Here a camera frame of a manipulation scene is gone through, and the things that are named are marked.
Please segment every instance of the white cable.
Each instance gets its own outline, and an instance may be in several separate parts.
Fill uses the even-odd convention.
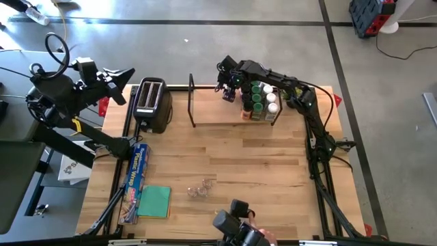
[[[56,6],[57,10],[61,14],[62,24],[64,24],[64,40],[67,42],[67,25],[66,25],[66,19],[64,17],[64,13],[62,12],[59,5],[57,5],[56,0],[52,0],[52,3]]]
[[[423,19],[431,18],[431,17],[437,17],[437,14],[434,14],[431,16],[424,16],[424,17],[416,18],[416,19],[410,19],[410,20],[398,20],[397,22],[419,21],[419,20],[423,20]]]

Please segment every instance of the concrete floor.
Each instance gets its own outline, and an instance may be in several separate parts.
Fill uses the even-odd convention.
[[[332,22],[350,21],[349,1],[325,2]],[[197,83],[213,84],[214,64],[229,54],[235,59],[259,61],[265,67],[304,81],[331,85],[342,96],[318,0],[131,0],[128,3],[76,0],[63,4],[62,8],[66,16],[76,18],[67,24],[67,43],[72,56],[90,56],[99,67],[134,67],[137,72],[130,83],[155,76],[170,84],[187,84],[191,72]],[[59,15],[46,2],[39,9],[47,15]],[[0,6],[0,13],[16,14],[4,6]],[[417,0],[403,18],[430,14],[437,14],[437,3]],[[83,21],[84,18],[140,22],[90,24],[92,21]],[[311,21],[321,25],[147,25],[141,20]],[[420,21],[435,23],[437,18]],[[5,25],[6,29],[0,33],[0,45],[6,49],[45,51],[43,41],[47,32],[64,33],[62,24],[42,27],[35,23],[9,22]],[[422,46],[436,45],[435,30],[435,27],[404,27],[393,35],[381,35],[378,42],[384,51],[406,56]],[[437,70],[433,63],[437,50],[416,53],[409,60],[400,61],[379,53],[375,39],[358,39],[351,27],[333,27],[333,35],[389,236],[392,241],[435,245],[437,167],[433,150],[437,146],[437,128],[421,94],[437,94]],[[344,103],[339,106],[339,112],[344,134],[352,138]],[[102,123],[102,119],[90,112],[84,117]],[[363,218],[375,228],[355,150],[351,151],[350,160]],[[64,203],[55,199],[59,193],[64,194]],[[30,219],[18,212],[11,231],[0,236],[0,241],[73,235],[83,194],[84,190],[80,189],[45,190],[45,199],[54,199],[48,203],[58,202],[62,209],[37,219],[44,227],[26,223]],[[77,199],[69,204],[71,197]],[[59,224],[48,217],[69,219],[68,223]],[[22,224],[29,225],[25,238],[17,230]]]

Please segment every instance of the black cable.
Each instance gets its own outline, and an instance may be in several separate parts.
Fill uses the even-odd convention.
[[[93,113],[99,115],[97,111],[95,111],[95,110],[93,110],[93,109],[90,109],[89,107],[88,107],[88,108],[85,108],[85,109],[88,109],[88,110],[90,110],[91,112],[93,112]]]
[[[325,124],[323,125],[323,129],[325,130],[325,128],[326,128],[326,124],[328,124],[328,121],[329,121],[329,119],[330,119],[330,116],[331,116],[331,114],[333,113],[333,110],[334,110],[334,99],[333,99],[333,97],[330,95],[330,93],[329,93],[328,91],[326,91],[325,89],[323,89],[322,87],[320,87],[320,86],[318,86],[318,85],[314,85],[314,84],[312,84],[312,83],[308,83],[308,82],[300,81],[300,80],[297,80],[297,82],[298,82],[298,83],[305,84],[305,85],[310,85],[310,86],[316,87],[316,88],[318,88],[319,90],[323,91],[326,95],[329,96],[329,99],[330,99],[330,110],[329,110],[328,117],[327,117],[327,119],[326,119],[326,121],[325,121]]]
[[[395,58],[395,59],[400,59],[400,60],[404,60],[404,61],[409,59],[412,56],[412,54],[416,53],[417,51],[423,51],[423,50],[427,50],[427,49],[435,49],[435,48],[437,48],[437,45],[436,46],[423,47],[423,48],[419,48],[419,49],[413,50],[407,57],[398,57],[398,56],[395,56],[395,55],[389,55],[389,54],[385,53],[384,51],[381,51],[380,47],[378,46],[378,36],[379,35],[376,36],[376,49],[379,52],[381,52],[382,54],[384,54],[384,55],[386,55],[388,57]]]
[[[352,167],[352,165],[347,160],[345,160],[343,158],[340,158],[338,156],[335,156],[335,155],[333,155],[333,157],[336,158],[337,160],[343,161],[344,163],[348,164],[348,166],[350,167],[350,171],[354,172],[354,168]]]
[[[13,72],[14,74],[18,74],[18,75],[24,76],[24,77],[29,78],[29,79],[31,78],[31,77],[28,76],[28,75],[22,74],[21,72],[17,72],[17,71],[14,71],[14,70],[10,70],[10,69],[8,69],[8,68],[0,67],[0,69],[6,70],[6,71],[8,71],[8,72]]]
[[[271,71],[271,70],[267,70],[267,69],[265,69],[264,66],[263,66],[261,63],[258,62],[258,64],[261,66],[261,68],[264,70],[264,72],[270,72],[270,71]],[[219,72],[221,71],[221,70],[219,69],[219,64],[217,64],[217,70],[218,70]],[[310,86],[316,87],[316,88],[318,88],[319,90],[323,91],[326,95],[329,96],[329,99],[330,99],[330,110],[329,110],[328,117],[327,117],[327,119],[326,119],[326,121],[325,121],[325,124],[323,124],[323,130],[325,131],[325,130],[326,130],[326,124],[328,124],[328,121],[329,121],[329,119],[330,119],[330,116],[331,116],[331,114],[333,113],[333,110],[334,110],[334,99],[333,99],[333,97],[330,95],[329,92],[327,92],[325,89],[323,89],[322,87],[320,87],[320,86],[318,86],[318,85],[314,85],[314,84],[312,84],[312,83],[308,83],[308,82],[305,82],[305,81],[300,81],[300,80],[298,80],[298,79],[293,79],[293,81],[295,81],[295,82],[297,82],[297,83],[302,83],[302,84],[305,84],[305,85],[310,85]]]
[[[20,50],[20,49],[2,50],[2,51],[0,51],[0,53],[2,53],[2,52],[6,52],[6,51],[21,51],[21,50]]]
[[[128,141],[131,141],[132,139],[134,139],[134,138],[137,138],[137,140],[133,143],[133,144],[136,144],[136,143],[138,143],[138,142],[140,142],[140,141],[143,141],[143,136],[141,136],[141,135],[137,135],[137,136],[133,136],[133,137],[131,137],[130,139],[128,139]]]
[[[105,157],[105,156],[110,156],[111,154],[102,154],[102,155],[100,155],[100,156],[96,156],[96,157],[94,157],[94,160],[93,161],[96,161],[97,159],[100,159],[100,158],[102,158],[102,157]]]
[[[97,125],[97,126],[101,126],[101,127],[103,127],[101,124],[97,124],[97,123],[95,123],[95,122],[93,122],[93,121],[91,121],[91,120],[87,120],[87,119],[85,119],[85,118],[82,118],[81,116],[79,116],[78,118],[81,119],[81,120],[88,121],[88,122],[90,122],[90,123],[92,123],[92,124],[95,124],[95,125]]]
[[[55,55],[53,54],[53,52],[52,52],[52,50],[50,50],[50,47],[48,46],[48,39],[51,37],[51,36],[55,36],[61,43],[62,43],[62,46],[64,47],[64,49],[65,49],[65,54],[66,54],[66,56],[65,56],[65,59],[66,59],[66,64],[64,64],[62,61],[60,61],[57,57],[55,57]],[[38,63],[33,63],[33,64],[31,64],[30,65],[30,67],[29,67],[29,69],[30,69],[30,73],[33,75],[33,76],[38,76],[40,79],[42,79],[42,80],[52,80],[52,79],[56,79],[57,77],[59,77],[59,76],[61,76],[66,70],[67,70],[67,68],[72,68],[72,66],[69,66],[68,64],[70,63],[70,50],[68,49],[68,46],[67,46],[67,44],[66,44],[66,41],[64,40],[64,39],[62,39],[60,36],[58,36],[56,33],[48,33],[47,35],[46,35],[46,38],[45,38],[45,40],[44,40],[44,45],[45,45],[45,47],[46,47],[46,50],[47,50],[47,53],[57,62],[57,63],[59,63],[59,64],[61,64],[61,68],[54,74],[54,75],[51,75],[51,76],[45,76],[45,75],[43,75],[43,74],[40,74],[40,73],[38,73],[38,71],[37,72],[35,72],[34,70],[33,70],[33,68],[34,67],[38,67],[38,70],[43,70],[43,68],[42,68],[42,66],[41,66],[41,64],[38,64]]]

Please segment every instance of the cable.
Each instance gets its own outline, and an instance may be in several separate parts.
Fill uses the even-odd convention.
[[[65,59],[66,59],[66,63],[64,64],[62,61],[60,61],[57,57],[55,57],[55,55],[53,54],[53,52],[52,52],[52,50],[50,50],[50,47],[48,46],[48,39],[50,38],[50,37],[52,37],[52,36],[55,36],[61,43],[62,43],[62,46],[64,47],[64,49],[65,49],[65,53],[66,53],[66,56],[65,56]],[[34,70],[33,70],[33,68],[34,67],[38,67],[38,70],[43,70],[43,68],[42,68],[42,66],[41,66],[41,64],[38,64],[38,63],[33,63],[33,64],[31,64],[30,65],[30,67],[29,67],[29,69],[30,69],[30,73],[33,75],[33,76],[39,76],[39,78],[40,79],[42,79],[42,80],[52,80],[52,79],[56,79],[57,77],[59,77],[59,76],[61,76],[66,70],[67,70],[67,68],[72,68],[72,66],[69,66],[68,64],[70,63],[70,50],[68,49],[68,46],[67,46],[67,44],[66,44],[66,41],[65,40],[63,40],[60,36],[58,36],[56,33],[48,33],[47,35],[46,35],[46,38],[44,39],[44,45],[45,45],[45,47],[46,47],[46,50],[47,50],[47,53],[57,62],[57,63],[59,63],[59,64],[61,64],[61,68],[55,73],[55,74],[53,74],[53,75],[51,75],[51,76],[45,76],[45,75],[43,75],[43,74],[40,74],[40,73],[38,73],[38,72],[35,72]]]
[[[93,160],[93,161],[96,161],[97,159],[100,159],[100,158],[105,157],[105,156],[112,156],[112,155],[111,155],[111,154],[102,154],[102,155],[100,155],[100,156],[96,156],[96,157],[94,157],[94,160]]]
[[[132,140],[132,139],[134,139],[134,138],[137,138],[137,140],[130,146],[130,147],[132,147],[134,144],[136,144],[136,143],[138,143],[138,142],[140,142],[140,141],[143,141],[143,136],[141,136],[141,135],[137,135],[137,136],[133,136],[133,137],[131,137],[130,139],[128,139],[128,141],[130,142],[130,140]]]
[[[85,109],[88,109],[88,110],[90,110],[91,112],[95,113],[96,115],[99,115],[97,111],[95,111],[95,110],[93,110],[93,109],[90,109],[89,107],[87,107],[87,108],[85,108]]]
[[[350,171],[354,172],[354,168],[352,167],[352,165],[347,160],[345,160],[343,158],[340,158],[338,156],[335,156],[335,155],[333,155],[333,157],[336,158],[337,160],[343,161],[344,163],[348,164],[348,166],[350,167]]]
[[[325,169],[323,169],[319,174],[323,174],[325,172]]]
[[[380,47],[378,46],[378,36],[379,35],[376,36],[376,48],[377,48],[377,50],[379,52],[381,52],[382,54],[384,54],[384,55],[386,55],[388,57],[395,58],[395,59],[400,59],[400,60],[404,60],[404,61],[409,59],[412,56],[412,54],[416,53],[417,51],[423,51],[423,50],[427,50],[427,49],[435,49],[435,48],[437,48],[437,45],[436,46],[423,47],[423,48],[419,48],[419,49],[413,50],[407,57],[397,57],[395,55],[389,55],[389,54],[385,53],[384,51],[381,51]]]
[[[10,70],[8,68],[0,67],[0,69],[6,70],[6,71],[9,71],[9,72],[13,72],[14,74],[18,74],[18,75],[24,76],[24,77],[29,78],[29,79],[31,78],[28,75],[22,74],[21,72],[17,72],[17,71],[14,71],[14,70]]]
[[[267,70],[267,69],[265,69],[264,66],[263,66],[261,63],[258,62],[258,64],[261,66],[261,68],[264,70],[264,72],[269,72],[269,71],[271,71],[271,70]],[[318,85],[314,85],[314,84],[312,84],[312,83],[308,83],[308,82],[305,82],[305,81],[300,81],[300,80],[298,80],[298,79],[293,79],[293,80],[294,80],[295,82],[297,82],[297,83],[302,83],[302,84],[305,84],[305,85],[310,85],[310,86],[316,87],[316,88],[318,88],[319,90],[323,91],[326,95],[329,96],[329,99],[330,99],[330,110],[329,110],[328,117],[327,117],[325,123],[323,124],[323,130],[326,131],[326,130],[325,130],[325,129],[326,129],[326,124],[328,124],[328,121],[329,121],[329,119],[330,119],[330,116],[331,116],[331,114],[333,113],[333,110],[334,110],[334,99],[333,99],[333,97],[330,95],[329,92],[327,92],[325,89],[323,89],[322,87],[320,87],[320,86],[318,86]]]
[[[22,50],[20,50],[20,49],[2,50],[2,51],[0,51],[0,53],[2,53],[2,52],[6,52],[6,51],[22,51]]]
[[[320,87],[320,86],[318,86],[318,85],[314,85],[314,84],[312,84],[312,83],[308,83],[308,82],[300,81],[300,80],[297,80],[297,82],[298,82],[298,83],[305,84],[305,85],[310,85],[310,86],[316,87],[316,88],[318,88],[319,90],[323,91],[326,95],[329,96],[329,99],[330,99],[330,110],[329,110],[328,117],[327,117],[327,119],[326,119],[326,121],[325,121],[325,124],[323,124],[323,129],[325,130],[325,128],[326,128],[326,124],[328,124],[328,121],[329,121],[329,119],[330,119],[330,116],[331,116],[331,114],[333,114],[333,109],[334,109],[334,99],[333,99],[333,97],[330,95],[330,93],[329,93],[328,91],[326,91],[325,89],[323,89],[322,87]]]
[[[55,0],[52,0],[52,3],[55,4],[56,8],[58,9],[59,13],[61,14],[62,24],[64,24],[64,40],[67,40],[67,25],[66,25],[64,13],[62,12],[59,5],[57,5],[57,2]]]
[[[102,126],[101,124],[97,124],[97,123],[95,123],[95,122],[93,122],[93,121],[91,121],[91,120],[87,120],[87,119],[85,119],[85,118],[82,118],[81,116],[79,116],[78,118],[81,119],[81,120],[88,121],[88,122],[90,122],[90,123],[92,123],[92,124],[95,124],[95,125],[98,125],[98,126]]]
[[[15,95],[0,95],[0,96],[5,96],[5,97],[15,97],[15,98],[24,98],[24,99],[26,99],[25,96],[15,96]]]
[[[431,17],[437,17],[437,14],[433,14],[430,16],[424,16],[424,17],[416,18],[416,19],[410,19],[410,20],[398,20],[397,22],[419,21],[419,20],[423,20],[423,19],[431,18]]]

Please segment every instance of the wooden tabletop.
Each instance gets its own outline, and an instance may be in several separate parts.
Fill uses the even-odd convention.
[[[124,89],[129,98],[131,85]],[[332,93],[331,87],[324,87]],[[324,121],[330,109],[329,97],[317,90]],[[311,239],[322,235],[315,185],[309,179],[305,158],[305,125],[295,110],[284,110],[274,126],[269,124],[202,124],[193,128],[187,113],[188,92],[172,92],[173,119],[161,135],[142,133],[152,153],[146,171],[146,185],[171,187],[168,219],[140,218],[137,225],[125,225],[123,234],[136,238],[218,239],[223,235],[212,225],[220,209],[229,210],[233,199],[250,204],[259,228],[273,232],[279,240]],[[221,93],[195,100],[220,100]],[[202,107],[196,101],[196,107]],[[111,99],[103,131],[121,136],[127,104]],[[130,136],[135,121],[131,122]],[[342,138],[337,109],[327,125],[336,139]],[[348,159],[341,151],[337,156]],[[332,176],[340,209],[362,234],[363,218],[350,168],[332,159]],[[122,173],[127,168],[124,163]],[[104,157],[94,163],[76,232],[82,233],[95,221],[109,201],[115,159]],[[213,180],[207,197],[191,198],[189,187],[200,187],[204,178]],[[116,208],[112,229],[119,209]],[[331,231],[332,213],[327,210]]]

